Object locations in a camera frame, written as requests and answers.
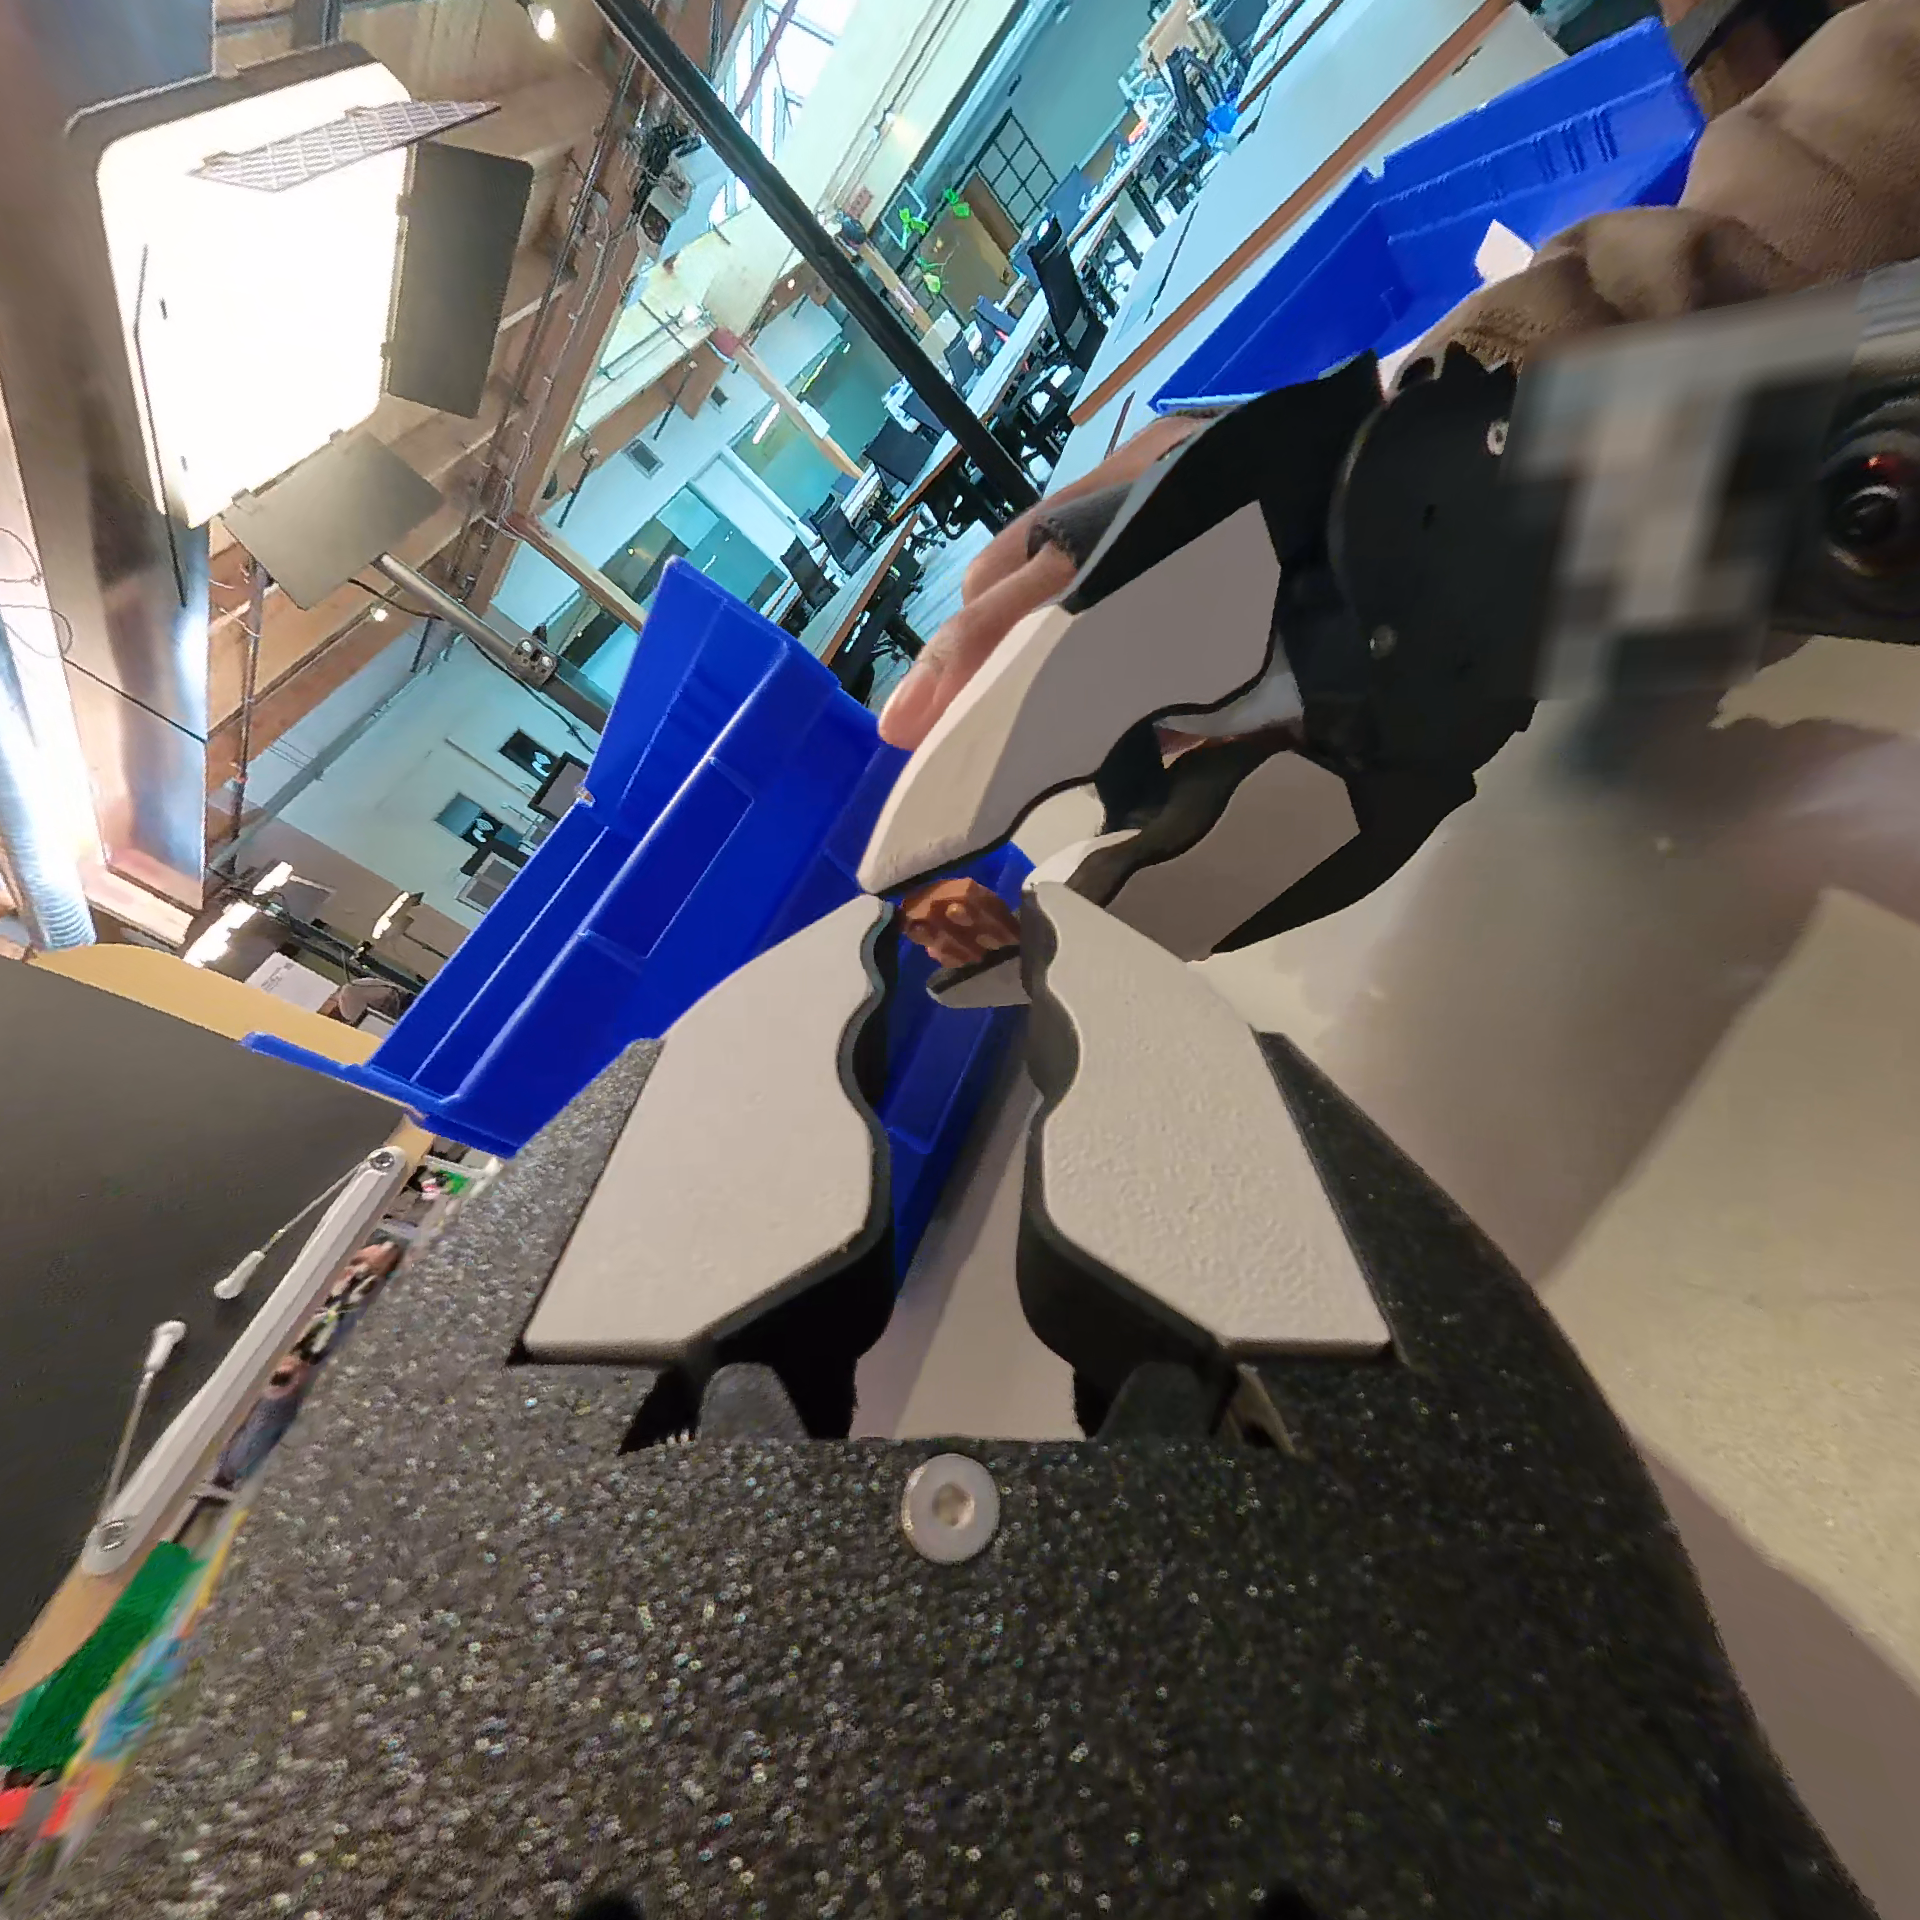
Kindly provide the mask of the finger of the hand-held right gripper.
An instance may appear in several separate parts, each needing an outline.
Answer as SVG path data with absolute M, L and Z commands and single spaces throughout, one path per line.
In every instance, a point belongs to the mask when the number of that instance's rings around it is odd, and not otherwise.
M 1288 744 L 1203 744 L 1165 774 L 1164 803 L 1104 833 L 1069 892 L 1182 962 L 1202 962 L 1358 832 L 1348 782 Z
M 1277 580 L 1139 580 L 1020 623 L 913 750 L 858 863 L 892 895 L 1008 841 L 1033 806 L 1085 784 L 1137 725 L 1191 737 L 1298 710 L 1276 666 Z

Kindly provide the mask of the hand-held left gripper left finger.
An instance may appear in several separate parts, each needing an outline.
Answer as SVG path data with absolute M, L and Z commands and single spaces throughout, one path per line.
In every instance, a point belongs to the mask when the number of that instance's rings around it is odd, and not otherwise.
M 878 1118 L 882 942 L 870 893 L 697 998 L 660 1040 L 519 1335 L 533 1362 L 712 1362 L 820 1283 L 892 1300 Z

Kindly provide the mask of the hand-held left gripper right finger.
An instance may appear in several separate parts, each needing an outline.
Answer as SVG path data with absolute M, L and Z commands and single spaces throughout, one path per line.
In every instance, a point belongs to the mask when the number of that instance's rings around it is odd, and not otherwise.
M 1259 1034 L 1063 882 L 1020 906 L 1018 1292 L 1072 1367 L 1369 1358 L 1387 1322 Z

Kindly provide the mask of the small orange brick assembly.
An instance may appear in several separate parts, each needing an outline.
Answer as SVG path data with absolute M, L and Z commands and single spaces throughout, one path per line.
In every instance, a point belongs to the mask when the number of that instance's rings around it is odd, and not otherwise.
M 971 875 L 945 875 L 905 892 L 898 913 L 901 934 L 938 970 L 991 963 L 1020 945 L 1016 908 Z

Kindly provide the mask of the person's right forearm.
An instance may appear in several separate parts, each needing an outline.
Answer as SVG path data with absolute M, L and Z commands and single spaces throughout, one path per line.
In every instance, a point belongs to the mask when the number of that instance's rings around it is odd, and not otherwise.
M 1458 347 L 1519 366 L 1563 338 L 1852 280 L 1918 258 L 1918 6 L 1853 4 L 1700 133 L 1678 204 L 1584 217 L 1452 308 L 1396 388 Z

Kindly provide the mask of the grey desk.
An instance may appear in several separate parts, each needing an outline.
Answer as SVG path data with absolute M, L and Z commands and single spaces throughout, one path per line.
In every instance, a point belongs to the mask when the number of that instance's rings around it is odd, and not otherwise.
M 1188 963 L 1389 1342 L 986 1448 L 934 1916 L 1915 1916 L 1915 643 L 1543 700 Z

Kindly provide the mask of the person's right hand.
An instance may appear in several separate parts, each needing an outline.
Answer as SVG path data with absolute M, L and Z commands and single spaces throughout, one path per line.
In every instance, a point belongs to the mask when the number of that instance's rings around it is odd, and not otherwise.
M 1085 474 L 1001 527 L 969 561 L 959 607 L 926 642 L 879 710 L 878 735 L 900 751 L 917 750 L 1014 627 L 1072 586 L 1080 564 L 1051 540 L 1055 522 L 1085 498 L 1132 487 L 1212 421 L 1212 411 L 1147 421 Z

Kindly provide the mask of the small blue storage bin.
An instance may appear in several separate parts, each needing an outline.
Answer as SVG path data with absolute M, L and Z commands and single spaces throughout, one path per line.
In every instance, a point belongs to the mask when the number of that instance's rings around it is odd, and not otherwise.
M 1152 410 L 1230 410 L 1392 357 L 1488 282 L 1490 235 L 1535 253 L 1598 213 L 1675 204 L 1706 123 L 1665 23 L 1621 27 L 1356 173 Z

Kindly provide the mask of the white metal stand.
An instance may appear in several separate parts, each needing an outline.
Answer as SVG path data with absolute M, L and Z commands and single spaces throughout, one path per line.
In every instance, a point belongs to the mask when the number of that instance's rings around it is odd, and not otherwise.
M 150 1544 L 180 1508 L 292 1345 L 334 1272 L 362 1246 L 409 1170 L 402 1148 L 375 1148 L 210 1285 L 203 1302 L 212 1318 L 187 1322 L 175 1316 L 151 1327 L 104 1492 L 82 1541 L 82 1572 L 107 1576 L 129 1568 L 133 1551 Z M 210 1369 L 143 1438 L 156 1383 L 194 1342 L 212 1348 Z

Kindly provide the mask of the black board with wooden edge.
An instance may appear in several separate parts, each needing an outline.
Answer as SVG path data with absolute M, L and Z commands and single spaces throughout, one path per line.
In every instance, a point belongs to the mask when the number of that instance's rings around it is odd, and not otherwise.
M 210 1320 L 212 1285 L 407 1114 L 51 963 L 4 960 L 2 1649 L 33 1684 L 132 1565 L 82 1572 L 150 1331 Z M 156 1382 L 150 1438 L 199 1385 L 194 1342 Z

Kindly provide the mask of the studio light panel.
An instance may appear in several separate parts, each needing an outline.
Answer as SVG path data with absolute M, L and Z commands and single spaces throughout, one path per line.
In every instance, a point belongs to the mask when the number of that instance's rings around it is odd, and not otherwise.
M 68 123 L 154 501 L 217 519 L 303 611 L 444 503 L 377 408 L 482 411 L 533 181 L 465 141 L 497 109 L 337 42 Z

